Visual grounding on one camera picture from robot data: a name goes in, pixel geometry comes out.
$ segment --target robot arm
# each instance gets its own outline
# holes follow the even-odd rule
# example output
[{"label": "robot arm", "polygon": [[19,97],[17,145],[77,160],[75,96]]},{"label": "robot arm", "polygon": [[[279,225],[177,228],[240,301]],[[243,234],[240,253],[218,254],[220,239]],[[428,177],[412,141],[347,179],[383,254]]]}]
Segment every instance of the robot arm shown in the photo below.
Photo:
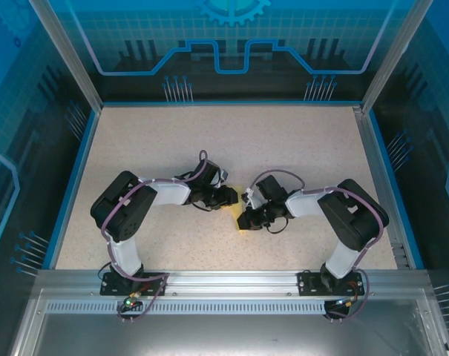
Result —
[{"label": "robot arm", "polygon": [[[339,239],[331,257],[321,267],[321,282],[329,291],[352,271],[368,242],[379,233],[373,212],[339,191],[298,190],[288,194],[273,176],[260,181],[257,187],[267,202],[256,203],[257,198],[250,191],[244,194],[248,207],[237,219],[241,230],[268,228],[279,217],[294,219],[304,215],[324,215],[328,219]],[[387,213],[358,183],[346,179],[338,187],[362,198],[376,211],[383,226],[387,226]]]},{"label": "robot arm", "polygon": [[[237,192],[222,184],[226,181],[227,173],[210,161],[196,179],[187,183],[180,182],[184,176],[199,172],[203,163],[203,160],[200,161],[194,172],[174,178],[176,182],[153,182],[142,187],[112,217],[106,233],[111,237],[111,250],[117,265],[127,275],[140,277],[142,273],[135,233],[152,206],[188,205],[202,201],[210,210],[217,210],[238,201]],[[129,171],[119,174],[91,208],[91,216],[96,220],[97,227],[101,228],[117,203],[133,187],[145,180]]]}]

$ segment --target blue edge trim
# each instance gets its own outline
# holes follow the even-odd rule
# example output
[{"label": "blue edge trim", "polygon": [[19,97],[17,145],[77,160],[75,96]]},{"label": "blue edge trim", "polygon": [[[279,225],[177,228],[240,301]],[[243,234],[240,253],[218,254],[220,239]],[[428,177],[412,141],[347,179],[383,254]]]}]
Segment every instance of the blue edge trim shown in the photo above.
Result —
[{"label": "blue edge trim", "polygon": [[61,250],[66,228],[68,227],[69,218],[71,217],[71,212],[73,210],[74,201],[76,200],[77,191],[79,190],[82,174],[84,173],[85,163],[88,160],[92,140],[96,133],[98,121],[99,116],[92,111],[89,116],[88,124],[85,127],[84,135],[82,136],[76,161],[74,162],[73,170],[71,171],[69,183],[62,200],[61,208],[59,209],[58,218],[54,225],[49,246],[47,247],[46,256],[42,265],[43,269],[54,268],[56,265],[58,253]]},{"label": "blue edge trim", "polygon": [[[105,107],[111,106],[183,106],[184,103],[164,103],[164,102],[106,102],[104,103]],[[233,102],[192,102],[188,105],[285,105],[285,104],[304,104],[304,105],[327,105],[327,106],[338,106],[338,105],[360,105],[361,102],[358,101],[338,101],[338,102],[312,102],[308,103],[301,100],[292,100],[292,101],[233,101]],[[409,217],[404,207],[404,203],[402,202],[401,192],[399,187],[397,186],[396,176],[394,175],[393,169],[390,165],[389,156],[387,155],[386,148],[384,146],[384,141],[382,139],[381,131],[379,130],[378,123],[376,121],[376,116],[373,111],[370,111],[369,114],[371,124],[374,128],[374,132],[376,134],[376,140],[378,142],[379,149],[381,150],[382,159],[384,161],[384,166],[387,171],[387,175],[389,176],[389,181],[391,188],[393,189],[394,196],[396,198],[397,208],[399,213],[401,214],[402,224],[405,229],[405,233],[407,235],[407,241],[409,242],[410,252],[413,256],[414,263],[417,269],[423,269],[424,264],[422,262],[422,258],[419,253],[419,248],[417,247],[416,238],[414,237],[413,230],[410,226]],[[62,201],[61,208],[59,210],[58,219],[54,226],[53,235],[51,236],[50,244],[47,249],[47,253],[45,256],[45,261],[43,262],[42,268],[54,268],[54,264],[56,262],[57,254],[62,246],[62,241],[64,239],[65,230],[67,228],[69,218],[71,217],[72,207],[74,201],[76,199],[77,191],[79,189],[79,183],[82,178],[82,174],[84,172],[85,163],[88,158],[89,151],[91,149],[92,140],[97,128],[97,123],[99,121],[99,117],[93,112],[88,121],[88,126],[84,132],[84,139],[79,147],[79,152],[77,154],[76,161],[74,163],[73,170],[71,172],[71,178],[69,179],[68,187],[65,192],[65,197]]]}]

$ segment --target gear graphic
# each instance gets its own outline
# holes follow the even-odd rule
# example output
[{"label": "gear graphic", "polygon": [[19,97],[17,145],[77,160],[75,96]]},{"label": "gear graphic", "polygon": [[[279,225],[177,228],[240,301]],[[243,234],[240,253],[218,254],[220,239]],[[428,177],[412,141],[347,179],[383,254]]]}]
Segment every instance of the gear graphic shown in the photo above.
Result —
[{"label": "gear graphic", "polygon": [[20,35],[30,24],[27,0],[0,0],[0,18],[14,35]]},{"label": "gear graphic", "polygon": [[270,0],[195,0],[195,3],[209,21],[217,20],[220,25],[232,27],[236,22],[244,25],[246,21],[254,21],[255,15],[262,15],[263,7],[270,5]]}]

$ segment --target black mounting plate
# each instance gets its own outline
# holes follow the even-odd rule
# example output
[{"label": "black mounting plate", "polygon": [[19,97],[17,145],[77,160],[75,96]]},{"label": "black mounting plate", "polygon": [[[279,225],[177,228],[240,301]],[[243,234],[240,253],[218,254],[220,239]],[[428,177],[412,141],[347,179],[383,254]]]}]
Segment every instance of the black mounting plate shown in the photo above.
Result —
[{"label": "black mounting plate", "polygon": [[348,282],[356,282],[358,285],[358,296],[364,295],[363,279],[358,272],[349,273],[345,278],[339,280],[338,285],[329,291],[321,282],[320,272],[303,271],[297,273],[298,294],[301,297],[326,297],[341,296],[352,297],[355,295],[354,289],[348,285]]},{"label": "black mounting plate", "polygon": [[[140,276],[140,278],[155,277],[160,274],[163,274],[163,273],[147,273],[147,274],[144,274],[143,276]],[[140,285],[141,288],[144,286],[147,286],[147,288],[142,291],[142,296],[143,297],[153,297],[155,295],[155,293],[157,293],[157,290],[160,287],[160,284],[162,281],[163,281],[163,279],[159,279],[159,280],[152,280],[151,282],[142,283]],[[166,288],[166,286],[163,287],[162,291],[158,294],[159,296],[165,295],[165,288]],[[104,275],[102,277],[102,285],[100,286],[99,293],[100,293],[100,295],[128,296],[135,291],[128,289],[111,272],[107,272],[107,273],[104,273]]]}]

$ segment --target speckled beige tabletop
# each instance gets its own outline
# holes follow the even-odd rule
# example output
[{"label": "speckled beige tabletop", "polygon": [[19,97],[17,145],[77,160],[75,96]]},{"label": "speckled beige tabletop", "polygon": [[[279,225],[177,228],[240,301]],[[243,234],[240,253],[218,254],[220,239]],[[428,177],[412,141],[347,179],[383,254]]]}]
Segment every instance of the speckled beige tabletop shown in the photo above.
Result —
[{"label": "speckled beige tabletop", "polygon": [[[109,261],[89,211],[121,171],[149,178],[183,174],[196,167],[203,148],[229,172],[229,185],[246,187],[261,171],[284,168],[303,177],[308,189],[353,178],[377,198],[349,107],[105,108],[56,267],[97,269]],[[288,191],[299,186],[275,176]],[[320,268],[337,242],[325,217],[291,220],[277,235],[243,233],[229,209],[206,213],[190,205],[153,207],[137,233],[145,269]],[[396,268],[386,234],[361,267]]]}]

